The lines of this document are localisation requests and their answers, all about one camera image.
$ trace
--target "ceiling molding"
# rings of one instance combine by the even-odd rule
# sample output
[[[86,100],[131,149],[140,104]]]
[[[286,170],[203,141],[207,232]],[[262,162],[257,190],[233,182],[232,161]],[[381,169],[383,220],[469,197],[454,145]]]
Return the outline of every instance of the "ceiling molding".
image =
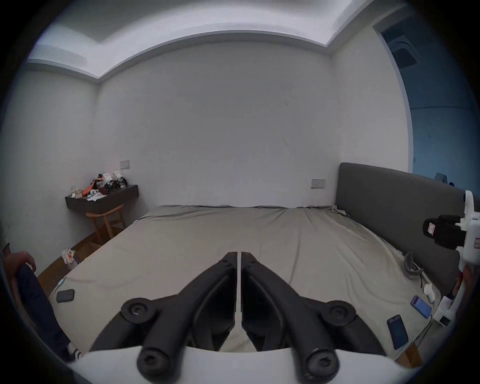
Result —
[[[37,70],[37,71],[48,71],[61,74],[67,74],[73,77],[80,78],[82,80],[87,80],[95,84],[100,84],[116,74],[128,69],[142,61],[150,59],[152,57],[172,52],[178,49],[188,48],[192,46],[202,45],[202,44],[212,44],[212,43],[222,43],[222,42],[262,42],[270,44],[281,44],[301,49],[306,49],[313,51],[319,54],[333,56],[345,43],[353,38],[358,32],[368,25],[373,25],[376,22],[375,27],[381,25],[382,20],[378,21],[377,19],[381,18],[382,15],[387,14],[388,22],[393,18],[388,16],[388,13],[391,12],[395,15],[395,18],[398,18],[399,15],[407,14],[405,11],[400,11],[405,7],[406,4],[401,0],[386,0],[386,1],[373,1],[364,9],[362,9],[358,14],[353,15],[352,19],[348,19],[345,23],[345,27],[336,34],[328,45],[320,44],[313,40],[308,40],[300,36],[288,35],[282,33],[273,33],[270,31],[258,31],[258,30],[224,30],[224,31],[214,31],[214,32],[205,32],[199,33],[196,35],[190,35],[185,37],[180,37],[175,40],[170,40],[165,43],[161,43],[157,46],[146,49],[142,52],[139,52],[128,59],[120,62],[113,68],[109,69],[107,72],[101,76],[94,75],[87,71],[81,69],[61,64],[49,60],[41,59],[28,59],[25,64],[25,69]]]

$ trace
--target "wooden floor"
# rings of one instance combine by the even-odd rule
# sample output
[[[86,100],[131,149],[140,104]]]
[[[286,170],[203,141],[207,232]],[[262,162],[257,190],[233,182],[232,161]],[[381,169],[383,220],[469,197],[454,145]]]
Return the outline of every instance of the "wooden floor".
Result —
[[[122,229],[117,227],[112,227],[114,235],[118,235]],[[102,241],[105,244],[107,241],[110,240],[110,236],[108,235],[107,228],[105,226],[100,228],[100,235],[102,237]],[[89,243],[98,244],[98,237],[96,233],[92,233],[91,235],[87,236],[78,244],[75,244],[71,247],[74,251],[79,251],[85,245]],[[38,281],[43,288],[43,291],[46,293],[47,296],[52,293],[53,289],[57,286],[58,282],[70,272],[68,267],[65,265],[62,257],[60,256],[57,260],[55,260],[52,264],[50,264],[39,276]]]

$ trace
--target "smartphone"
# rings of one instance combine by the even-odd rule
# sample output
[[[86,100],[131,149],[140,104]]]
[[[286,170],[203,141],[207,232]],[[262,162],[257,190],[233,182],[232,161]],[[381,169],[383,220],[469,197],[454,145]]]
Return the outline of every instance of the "smartphone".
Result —
[[[407,331],[400,315],[388,319],[387,325],[390,330],[390,335],[392,336],[393,348],[399,349],[401,346],[408,343]]]
[[[75,296],[75,291],[73,289],[67,289],[65,291],[58,291],[57,292],[57,303],[72,301],[74,296]]]
[[[432,308],[426,302],[424,302],[421,298],[415,295],[410,303],[413,308],[415,308],[418,312],[422,314],[425,319],[428,319],[430,313],[432,312]]]

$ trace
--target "blue phone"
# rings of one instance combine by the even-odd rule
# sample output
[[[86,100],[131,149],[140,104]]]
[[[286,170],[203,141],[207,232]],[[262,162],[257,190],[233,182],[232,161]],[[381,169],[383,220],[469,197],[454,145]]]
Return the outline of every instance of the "blue phone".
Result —
[[[415,295],[410,303],[413,308],[415,308],[418,312],[422,314],[425,319],[428,319],[430,313],[432,312],[432,308],[426,302],[424,302],[421,298]]]
[[[403,325],[400,315],[391,317],[387,320],[388,329],[392,336],[393,348],[399,349],[402,345],[408,343],[407,330]]]

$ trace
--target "wooden stool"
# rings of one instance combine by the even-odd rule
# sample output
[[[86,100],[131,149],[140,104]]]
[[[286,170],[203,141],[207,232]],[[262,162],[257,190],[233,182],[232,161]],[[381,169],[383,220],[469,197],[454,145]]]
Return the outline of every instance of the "wooden stool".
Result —
[[[116,212],[119,213],[120,218],[117,219],[117,220],[109,221],[107,216],[110,216],[110,215],[112,215]],[[102,214],[87,212],[86,215],[87,215],[87,217],[91,217],[92,220],[93,220],[93,225],[95,226],[95,232],[96,232],[96,235],[98,237],[98,241],[100,242],[100,244],[103,244],[103,241],[102,241],[102,238],[100,236],[100,231],[98,230],[98,227],[96,225],[96,221],[95,221],[96,218],[103,217],[103,221],[105,221],[105,226],[107,227],[107,231],[108,231],[108,234],[110,235],[111,239],[113,239],[113,237],[114,237],[112,227],[111,227],[112,224],[121,223],[123,225],[123,229],[125,229],[127,227],[125,225],[125,220],[123,220],[123,204],[109,210],[108,212],[102,213]]]

